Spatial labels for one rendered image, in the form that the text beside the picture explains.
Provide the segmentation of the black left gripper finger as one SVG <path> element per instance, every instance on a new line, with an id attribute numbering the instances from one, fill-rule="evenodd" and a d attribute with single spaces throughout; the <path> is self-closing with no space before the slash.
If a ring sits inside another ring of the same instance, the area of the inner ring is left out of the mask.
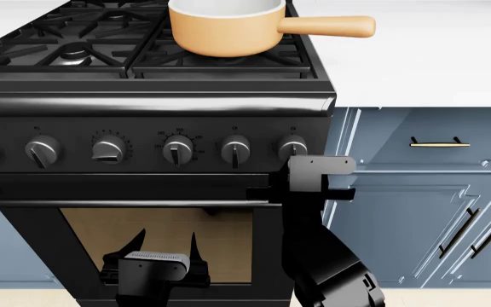
<path id="1" fill-rule="evenodd" d="M 145 239 L 146 230 L 143 229 L 139 232 L 133 240 L 131 240 L 127 245 L 125 245 L 121 250 L 121 256 L 125 257 L 129 255 L 131 252 L 139 252 L 142 249 L 142 244 Z"/>
<path id="2" fill-rule="evenodd" d="M 200 253 L 199 253 L 195 232 L 193 232 L 192 237 L 191 237 L 189 259 L 190 259 L 191 263 L 198 263 L 198 262 L 204 261 L 202 259 L 202 257 L 200 256 Z"/>

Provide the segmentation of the silver stove knob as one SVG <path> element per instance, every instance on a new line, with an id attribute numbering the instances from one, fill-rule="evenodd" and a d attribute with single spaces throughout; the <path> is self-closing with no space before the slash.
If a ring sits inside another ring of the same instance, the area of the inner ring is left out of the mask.
<path id="1" fill-rule="evenodd" d="M 277 153 L 280 160 L 287 161 L 292 155 L 307 155 L 308 148 L 301 136 L 288 135 L 279 141 Z"/>
<path id="2" fill-rule="evenodd" d="M 221 146 L 222 159 L 231 164 L 233 169 L 245 163 L 251 155 L 249 140 L 242 135 L 230 135 L 224 138 Z"/>
<path id="3" fill-rule="evenodd" d="M 38 166 L 38 168 L 49 168 L 61 157 L 61 143 L 52 136 L 34 136 L 25 146 L 28 158 Z"/>

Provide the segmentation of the black gas range stove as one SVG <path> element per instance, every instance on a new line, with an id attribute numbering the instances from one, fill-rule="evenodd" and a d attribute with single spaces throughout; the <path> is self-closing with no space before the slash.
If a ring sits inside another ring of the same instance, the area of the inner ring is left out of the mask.
<path id="1" fill-rule="evenodd" d="M 219 173 L 280 171 L 277 147 L 301 136 L 308 155 L 322 155 L 336 90 L 326 80 L 215 80 L 120 78 L 101 80 L 0 79 L 1 173 Z M 43 169 L 28 158 L 26 144 L 37 135 L 61 143 L 61 157 Z M 103 135 L 124 141 L 116 165 L 92 160 Z M 165 160 L 168 137 L 192 140 L 192 160 L 176 168 Z M 221 156 L 222 141 L 242 135 L 250 158 L 233 169 Z"/>

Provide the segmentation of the silver numbered timer knob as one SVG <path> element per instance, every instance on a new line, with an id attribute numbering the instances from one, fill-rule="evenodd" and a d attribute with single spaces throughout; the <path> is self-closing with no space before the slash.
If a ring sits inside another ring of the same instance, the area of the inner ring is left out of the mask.
<path id="1" fill-rule="evenodd" d="M 92 160 L 116 165 L 124 160 L 126 146 L 123 140 L 113 135 L 99 137 L 92 147 Z"/>

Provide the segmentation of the black oven door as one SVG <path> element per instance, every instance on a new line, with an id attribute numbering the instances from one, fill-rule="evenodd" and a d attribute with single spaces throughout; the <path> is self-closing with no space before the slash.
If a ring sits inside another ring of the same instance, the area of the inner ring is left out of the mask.
<path id="1" fill-rule="evenodd" d="M 1 198 L 248 200 L 264 174 L 1 173 Z M 276 208 L 0 209 L 80 307 L 118 307 L 102 258 L 146 230 L 143 251 L 190 253 L 195 232 L 208 288 L 173 288 L 166 307 L 288 307 L 294 283 L 281 268 Z"/>

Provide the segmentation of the silver oven temperature knob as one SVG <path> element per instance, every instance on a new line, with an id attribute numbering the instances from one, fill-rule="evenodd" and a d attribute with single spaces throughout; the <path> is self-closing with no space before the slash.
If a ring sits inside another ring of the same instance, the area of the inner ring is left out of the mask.
<path id="1" fill-rule="evenodd" d="M 192 160 L 194 144 L 192 140 L 184 135 L 172 135 L 168 137 L 163 146 L 165 160 L 172 163 L 176 168 L 187 164 Z"/>

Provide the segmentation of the blue cabinet panel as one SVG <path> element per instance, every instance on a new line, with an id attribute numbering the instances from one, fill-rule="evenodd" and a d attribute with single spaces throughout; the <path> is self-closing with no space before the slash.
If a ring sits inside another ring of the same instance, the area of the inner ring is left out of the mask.
<path id="1" fill-rule="evenodd" d="M 0 289 L 63 286 L 0 212 Z"/>

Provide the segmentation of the blue cabinet drawer front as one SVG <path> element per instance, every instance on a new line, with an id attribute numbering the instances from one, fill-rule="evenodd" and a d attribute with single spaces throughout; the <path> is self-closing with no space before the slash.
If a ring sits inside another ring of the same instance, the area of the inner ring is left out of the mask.
<path id="1" fill-rule="evenodd" d="M 412 136 L 471 146 L 411 148 Z M 348 155 L 362 172 L 491 172 L 491 107 L 338 107 L 325 154 Z"/>

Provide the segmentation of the black cast iron grate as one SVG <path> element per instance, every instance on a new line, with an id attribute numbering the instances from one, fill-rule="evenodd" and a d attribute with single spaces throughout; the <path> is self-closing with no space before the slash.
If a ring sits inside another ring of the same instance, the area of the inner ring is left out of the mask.
<path id="1" fill-rule="evenodd" d="M 69 0 L 60 7 L 0 38 L 0 79 L 101 80 L 132 78 L 130 70 L 153 23 L 162 15 L 159 2 L 169 0 Z M 107 20 L 115 10 L 129 19 Z M 88 66 L 58 64 L 67 43 L 85 42 Z"/>
<path id="2" fill-rule="evenodd" d="M 215 80 L 326 80 L 327 75 L 309 38 L 285 34 L 270 50 L 257 55 L 217 58 L 191 53 L 173 38 L 167 4 L 159 2 L 162 15 L 134 60 L 136 78 Z"/>

